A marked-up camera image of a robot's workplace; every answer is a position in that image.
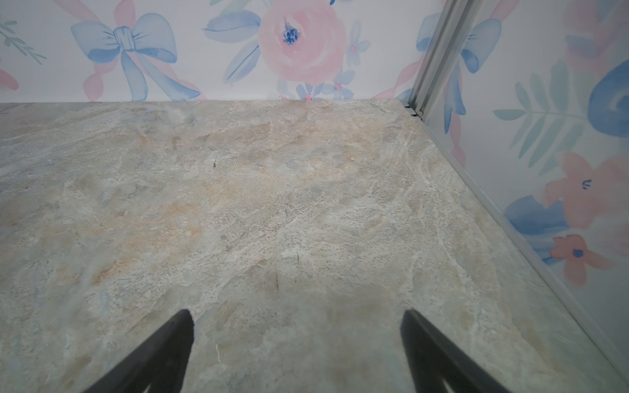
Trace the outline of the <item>right corner aluminium post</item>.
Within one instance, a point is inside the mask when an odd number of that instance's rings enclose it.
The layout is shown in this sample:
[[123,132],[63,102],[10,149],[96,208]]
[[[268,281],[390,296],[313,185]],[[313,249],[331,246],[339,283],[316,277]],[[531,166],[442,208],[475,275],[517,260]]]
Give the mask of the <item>right corner aluminium post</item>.
[[407,100],[412,116],[427,119],[482,5],[480,0],[445,2]]

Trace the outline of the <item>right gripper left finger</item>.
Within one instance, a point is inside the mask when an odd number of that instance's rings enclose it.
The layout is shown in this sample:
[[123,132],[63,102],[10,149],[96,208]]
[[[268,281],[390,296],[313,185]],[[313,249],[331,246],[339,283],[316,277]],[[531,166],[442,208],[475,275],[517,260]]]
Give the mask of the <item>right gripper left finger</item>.
[[194,322],[182,309],[88,392],[180,392],[194,342]]

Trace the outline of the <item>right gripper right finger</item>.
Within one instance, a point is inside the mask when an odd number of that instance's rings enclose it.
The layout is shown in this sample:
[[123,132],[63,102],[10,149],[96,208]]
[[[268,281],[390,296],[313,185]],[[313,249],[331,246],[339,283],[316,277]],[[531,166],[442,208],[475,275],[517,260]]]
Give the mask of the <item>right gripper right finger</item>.
[[400,333],[417,392],[509,392],[419,311],[404,312]]

